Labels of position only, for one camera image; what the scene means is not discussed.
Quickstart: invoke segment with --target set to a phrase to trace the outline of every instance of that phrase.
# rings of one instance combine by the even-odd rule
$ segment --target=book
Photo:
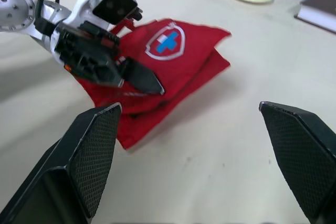
[[[336,34],[336,0],[305,0],[295,18]]]

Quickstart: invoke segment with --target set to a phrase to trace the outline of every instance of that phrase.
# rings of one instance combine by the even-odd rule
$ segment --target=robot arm
[[[31,36],[76,77],[114,87],[128,81],[144,93],[163,94],[150,69],[127,57],[115,62],[120,39],[108,32],[110,24],[140,20],[141,13],[136,0],[77,0],[72,11],[59,0],[0,0],[0,31]]]

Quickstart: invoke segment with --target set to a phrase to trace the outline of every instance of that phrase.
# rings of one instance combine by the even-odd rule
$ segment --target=blue cross
[[[159,44],[156,48],[156,50],[161,54],[163,51],[168,48],[170,51],[174,50],[174,48],[177,46],[177,43],[175,41],[175,38],[179,34],[177,32],[172,32],[171,34],[168,35],[165,41],[163,41],[161,44]]]

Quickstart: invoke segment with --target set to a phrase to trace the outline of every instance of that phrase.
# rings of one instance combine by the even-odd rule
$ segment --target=red cloth
[[[104,87],[78,79],[95,106],[122,105],[118,140],[129,148],[146,135],[185,97],[229,66],[214,49],[230,35],[219,28],[196,26],[171,19],[132,27],[121,38],[123,56],[149,67],[165,89],[164,95],[146,95],[128,83],[122,88]],[[116,27],[113,33],[120,30]]]
[[[230,63],[214,49],[199,73],[172,100],[150,112],[138,115],[122,114],[117,136],[122,147],[128,149],[136,144],[182,100],[229,66]]]

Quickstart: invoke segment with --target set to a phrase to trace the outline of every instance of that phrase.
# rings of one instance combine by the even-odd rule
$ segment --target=table surface
[[[76,0],[61,0],[71,8]],[[300,0],[138,0],[146,23],[170,17],[232,32],[232,67],[182,102],[130,152],[116,146],[93,224],[308,223],[277,166],[258,111],[273,101],[336,129],[336,36],[293,18]],[[81,86],[29,37],[0,34],[0,209],[80,112]]]

